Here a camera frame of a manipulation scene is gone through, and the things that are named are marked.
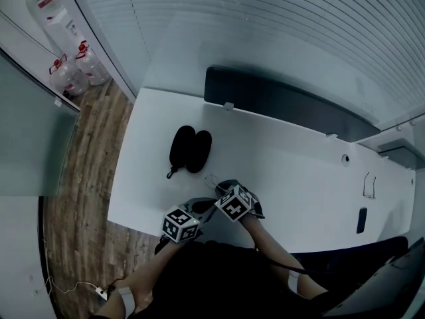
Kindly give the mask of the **black smartphone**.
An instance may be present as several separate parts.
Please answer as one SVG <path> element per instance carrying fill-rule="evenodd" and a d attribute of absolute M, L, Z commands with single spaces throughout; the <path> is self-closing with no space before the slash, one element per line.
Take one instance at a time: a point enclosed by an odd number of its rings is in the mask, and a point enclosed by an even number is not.
<path fill-rule="evenodd" d="M 359 209 L 356 234 L 361 234 L 364 232 L 366 220 L 367 220 L 367 208 L 362 207 Z"/>

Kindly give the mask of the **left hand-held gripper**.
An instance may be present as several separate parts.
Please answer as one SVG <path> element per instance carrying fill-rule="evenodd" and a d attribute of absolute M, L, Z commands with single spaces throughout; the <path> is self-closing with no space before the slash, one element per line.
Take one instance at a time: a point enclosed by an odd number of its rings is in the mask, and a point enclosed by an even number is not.
<path fill-rule="evenodd" d="M 175 243 L 194 239 L 203 228 L 202 223 L 209 222 L 215 214 L 215 203 L 214 198 L 199 197 L 172 206 L 163 216 L 162 233 Z M 196 217 L 193 212 L 204 213 Z"/>

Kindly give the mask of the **clear water jug red cap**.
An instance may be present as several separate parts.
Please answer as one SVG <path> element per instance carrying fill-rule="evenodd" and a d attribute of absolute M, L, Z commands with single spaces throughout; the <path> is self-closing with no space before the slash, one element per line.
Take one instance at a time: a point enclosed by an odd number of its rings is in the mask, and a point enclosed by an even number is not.
<path fill-rule="evenodd" d="M 105 83 L 110 79 L 110 74 L 98 59 L 87 41 L 82 41 L 78 46 L 79 53 L 75 56 L 76 66 L 88 77 L 92 86 Z"/>
<path fill-rule="evenodd" d="M 89 82 L 86 75 L 76 66 L 72 58 L 63 54 L 48 69 L 49 80 L 59 92 L 67 92 L 71 96 L 85 93 Z"/>

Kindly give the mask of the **black office chair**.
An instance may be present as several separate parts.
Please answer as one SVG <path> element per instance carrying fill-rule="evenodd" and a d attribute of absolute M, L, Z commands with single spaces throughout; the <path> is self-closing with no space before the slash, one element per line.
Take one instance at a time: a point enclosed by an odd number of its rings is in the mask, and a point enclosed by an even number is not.
<path fill-rule="evenodd" d="M 425 239 L 399 236 L 377 243 L 297 253 L 327 289 L 312 301 L 319 319 L 401 319 L 425 277 Z"/>

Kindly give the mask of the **white water dispenser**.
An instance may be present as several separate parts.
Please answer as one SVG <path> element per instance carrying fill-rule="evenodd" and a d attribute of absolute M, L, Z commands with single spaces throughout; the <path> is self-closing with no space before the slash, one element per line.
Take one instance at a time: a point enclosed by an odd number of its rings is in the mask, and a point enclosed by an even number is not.
<path fill-rule="evenodd" d="M 67 56 L 76 56 L 79 53 L 80 43 L 85 40 L 66 9 L 62 9 L 53 17 L 48 17 L 44 30 Z"/>

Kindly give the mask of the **short dark desk divider panel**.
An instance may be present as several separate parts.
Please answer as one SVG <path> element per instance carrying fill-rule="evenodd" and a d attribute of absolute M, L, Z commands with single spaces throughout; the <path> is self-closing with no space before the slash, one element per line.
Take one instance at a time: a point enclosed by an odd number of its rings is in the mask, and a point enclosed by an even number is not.
<path fill-rule="evenodd" d="M 389 160 L 414 171 L 425 169 L 425 155 L 404 138 L 379 145 L 378 154 L 387 155 Z"/>

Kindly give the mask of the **dark thin-frame glasses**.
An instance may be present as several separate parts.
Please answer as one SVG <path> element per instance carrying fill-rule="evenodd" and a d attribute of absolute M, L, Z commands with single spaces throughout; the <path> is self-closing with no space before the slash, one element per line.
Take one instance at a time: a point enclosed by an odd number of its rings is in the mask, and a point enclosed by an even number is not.
<path fill-rule="evenodd" d="M 368 171 L 367 174 L 366 174 L 366 176 L 363 179 L 363 192 L 362 192 L 362 195 L 363 195 L 363 197 L 365 197 L 367 199 L 376 199 L 376 196 L 375 196 L 376 195 L 376 193 L 375 193 L 375 183 L 376 183 L 377 177 L 376 176 L 373 177 L 372 184 L 371 184 L 372 189 L 371 190 L 368 190 L 367 189 L 367 181 L 368 181 L 369 175 L 370 175 L 370 172 Z"/>

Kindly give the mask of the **person's black clothing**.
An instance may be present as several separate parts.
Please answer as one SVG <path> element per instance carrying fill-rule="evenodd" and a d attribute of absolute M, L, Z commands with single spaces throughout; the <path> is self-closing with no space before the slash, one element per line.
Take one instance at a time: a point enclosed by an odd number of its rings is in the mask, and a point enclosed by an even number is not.
<path fill-rule="evenodd" d="M 296 295 L 253 249 L 191 242 L 167 263 L 131 319 L 319 319 L 325 296 Z"/>

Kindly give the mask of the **black glasses case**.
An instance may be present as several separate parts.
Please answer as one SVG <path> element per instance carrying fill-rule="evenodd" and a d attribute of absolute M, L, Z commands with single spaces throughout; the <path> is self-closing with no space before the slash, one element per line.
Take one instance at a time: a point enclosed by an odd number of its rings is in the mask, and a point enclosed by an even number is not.
<path fill-rule="evenodd" d="M 196 132 L 191 126 L 182 126 L 173 139 L 169 161 L 171 170 L 167 174 L 170 179 L 179 169 L 185 168 L 189 173 L 200 172 L 209 157 L 212 136 L 206 130 Z"/>

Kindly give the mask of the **person's left forearm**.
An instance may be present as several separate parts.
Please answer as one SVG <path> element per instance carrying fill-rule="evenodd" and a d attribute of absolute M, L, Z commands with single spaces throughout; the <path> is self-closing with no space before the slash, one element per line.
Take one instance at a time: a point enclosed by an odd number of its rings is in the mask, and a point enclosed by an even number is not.
<path fill-rule="evenodd" d="M 148 306 L 148 296 L 168 262 L 185 246 L 169 241 L 156 255 L 116 283 L 107 302 L 90 319 L 130 319 Z"/>

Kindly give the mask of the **person's right forearm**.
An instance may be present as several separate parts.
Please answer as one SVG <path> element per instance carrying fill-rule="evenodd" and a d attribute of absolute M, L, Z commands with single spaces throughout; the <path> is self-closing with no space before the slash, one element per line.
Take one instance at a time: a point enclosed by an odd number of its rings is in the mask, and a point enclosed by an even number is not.
<path fill-rule="evenodd" d="M 257 249 L 263 256 L 281 265 L 303 269 L 301 263 L 287 252 L 287 250 L 267 232 L 261 222 L 253 215 L 243 216 L 240 222 L 249 232 Z M 276 265 L 268 266 L 285 290 L 292 291 L 303 298 L 311 300 L 327 292 L 327 289 L 316 283 L 309 275 L 300 274 L 295 277 L 295 272 L 292 270 Z"/>

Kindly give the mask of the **frosted glass door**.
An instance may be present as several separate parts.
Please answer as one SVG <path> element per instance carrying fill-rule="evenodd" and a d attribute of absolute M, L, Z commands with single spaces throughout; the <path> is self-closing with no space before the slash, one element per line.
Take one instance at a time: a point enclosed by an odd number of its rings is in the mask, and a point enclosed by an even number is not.
<path fill-rule="evenodd" d="M 57 193 L 77 118 L 0 49 L 0 196 Z"/>

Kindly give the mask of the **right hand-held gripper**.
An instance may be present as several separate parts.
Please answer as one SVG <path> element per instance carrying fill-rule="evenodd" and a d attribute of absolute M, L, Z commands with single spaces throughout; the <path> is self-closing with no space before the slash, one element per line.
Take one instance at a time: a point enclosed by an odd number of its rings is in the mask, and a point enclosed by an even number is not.
<path fill-rule="evenodd" d="M 218 200 L 214 204 L 230 221 L 239 221 L 249 214 L 264 219 L 259 198 L 236 179 L 227 179 L 215 187 Z"/>

